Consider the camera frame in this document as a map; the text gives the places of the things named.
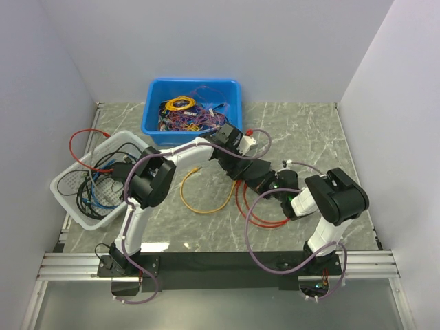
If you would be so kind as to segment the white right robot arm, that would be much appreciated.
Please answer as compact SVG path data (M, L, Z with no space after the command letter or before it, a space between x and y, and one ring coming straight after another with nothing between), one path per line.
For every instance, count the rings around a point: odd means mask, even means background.
M311 237L305 242L305 255L297 266L286 270L275 270L265 266L252 251L248 236L245 244L253 261L272 274L291 274L305 269L310 274L320 273L331 260L340 244L340 239L353 220L369 209L366 191L341 168L328 170L324 175L313 175L305 179L306 189L275 188L264 192L259 198L272 193L296 193L287 205L295 217L304 217L314 211L320 212L320 220Z

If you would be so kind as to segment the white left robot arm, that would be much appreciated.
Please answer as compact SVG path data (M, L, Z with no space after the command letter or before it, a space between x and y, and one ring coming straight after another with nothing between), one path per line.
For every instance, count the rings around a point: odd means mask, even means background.
M175 148L146 148L140 160L129 170L124 183L127 210L120 232L109 248L115 270L123 276L137 271L136 256L140 253L150 213L165 200L177 170L215 159L225 172L231 173L228 166L236 169L238 165L244 165L245 155L255 144L253 137L225 124Z

